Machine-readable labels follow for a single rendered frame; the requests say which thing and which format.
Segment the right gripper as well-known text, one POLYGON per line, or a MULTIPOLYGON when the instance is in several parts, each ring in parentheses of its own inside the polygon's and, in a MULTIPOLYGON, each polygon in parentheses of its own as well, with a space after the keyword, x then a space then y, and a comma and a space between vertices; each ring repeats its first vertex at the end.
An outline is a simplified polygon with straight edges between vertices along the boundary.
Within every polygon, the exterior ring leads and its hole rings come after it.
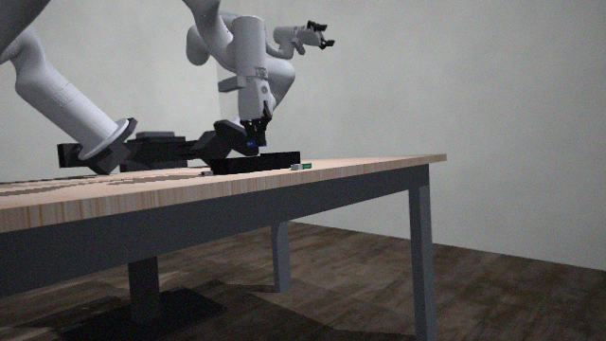
POLYGON ((240 125, 247 132, 247 141, 255 140, 256 146, 265 146, 266 126, 273 116, 273 104, 268 81, 261 79, 246 80, 246 88, 238 91, 238 110, 240 125))

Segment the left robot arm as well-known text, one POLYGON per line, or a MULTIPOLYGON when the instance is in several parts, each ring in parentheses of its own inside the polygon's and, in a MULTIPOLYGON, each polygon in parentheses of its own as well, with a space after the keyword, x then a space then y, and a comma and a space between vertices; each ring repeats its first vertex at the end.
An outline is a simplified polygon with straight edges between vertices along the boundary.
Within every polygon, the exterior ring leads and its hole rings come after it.
MULTIPOLYGON (((226 28, 233 34, 232 21, 239 16, 235 13, 221 11, 220 14, 226 28)), ((273 47, 266 35, 265 43, 266 53, 278 59, 267 59, 268 84, 271 91, 273 111, 283 100, 289 88, 294 82, 295 71, 294 67, 283 60, 290 60, 294 55, 294 48, 299 55, 304 55, 306 50, 297 37, 299 27, 276 27, 274 29, 274 41, 279 44, 279 48, 273 47)), ((207 62, 210 55, 226 70, 236 74, 236 69, 229 67, 221 61, 206 45, 201 38, 196 25, 189 28, 187 32, 187 59, 194 65, 203 65, 207 62), (209 53, 209 54, 208 54, 209 53)))

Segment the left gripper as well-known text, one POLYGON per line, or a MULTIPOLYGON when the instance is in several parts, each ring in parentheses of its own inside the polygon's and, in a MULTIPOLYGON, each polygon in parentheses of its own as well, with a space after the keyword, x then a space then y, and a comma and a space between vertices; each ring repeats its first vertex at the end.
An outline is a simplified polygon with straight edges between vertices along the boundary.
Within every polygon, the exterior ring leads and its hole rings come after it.
POLYGON ((299 27, 297 31, 298 40, 300 40, 301 44, 319 46, 322 50, 325 49, 326 46, 333 46, 334 40, 324 40, 325 38, 322 31, 325 31, 326 28, 327 25, 319 25, 309 20, 306 25, 299 27), (322 44, 323 42, 325 44, 322 44))

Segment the black three-compartment bin rack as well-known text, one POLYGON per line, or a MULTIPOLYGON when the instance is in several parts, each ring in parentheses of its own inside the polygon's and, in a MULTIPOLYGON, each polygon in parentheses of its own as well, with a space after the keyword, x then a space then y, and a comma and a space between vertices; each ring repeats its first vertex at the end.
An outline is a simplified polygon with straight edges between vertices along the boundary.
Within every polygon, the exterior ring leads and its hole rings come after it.
POLYGON ((288 169, 300 164, 300 152, 261 153, 260 156, 209 159, 213 174, 237 174, 288 169))

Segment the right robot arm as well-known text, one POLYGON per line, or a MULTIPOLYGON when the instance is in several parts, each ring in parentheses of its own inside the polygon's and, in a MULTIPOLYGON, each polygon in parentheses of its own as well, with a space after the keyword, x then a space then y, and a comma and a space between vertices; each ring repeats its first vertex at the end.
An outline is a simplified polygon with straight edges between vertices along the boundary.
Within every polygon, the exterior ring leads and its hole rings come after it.
MULTIPOLYGON (((253 15, 236 17, 232 35, 220 15, 221 0, 182 1, 191 10, 206 45, 229 67, 235 69, 236 64, 236 76, 218 82, 219 92, 242 89, 246 80, 268 80, 262 19, 253 15)), ((83 149, 78 158, 85 160, 118 138, 129 120, 113 122, 50 63, 31 25, 49 2, 0 0, 0 65, 12 62, 16 93, 79 142, 83 149)))

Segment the blue battery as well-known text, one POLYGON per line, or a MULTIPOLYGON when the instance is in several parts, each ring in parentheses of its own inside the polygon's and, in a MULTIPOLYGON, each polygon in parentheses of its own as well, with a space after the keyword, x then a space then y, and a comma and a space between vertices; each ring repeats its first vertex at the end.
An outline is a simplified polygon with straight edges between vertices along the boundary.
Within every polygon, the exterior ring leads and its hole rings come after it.
MULTIPOLYGON (((267 145, 265 145, 267 146, 267 145)), ((249 140, 247 141, 247 147, 265 147, 265 146, 256 146, 256 141, 255 140, 249 140)))

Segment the green and white eraser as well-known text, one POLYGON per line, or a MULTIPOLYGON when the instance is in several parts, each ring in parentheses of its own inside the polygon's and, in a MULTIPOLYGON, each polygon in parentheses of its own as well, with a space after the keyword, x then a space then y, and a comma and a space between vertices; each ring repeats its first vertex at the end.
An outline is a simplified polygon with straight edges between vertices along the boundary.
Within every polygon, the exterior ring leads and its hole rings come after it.
POLYGON ((312 167, 312 163, 295 164, 295 165, 291 165, 291 171, 310 169, 311 167, 312 167))

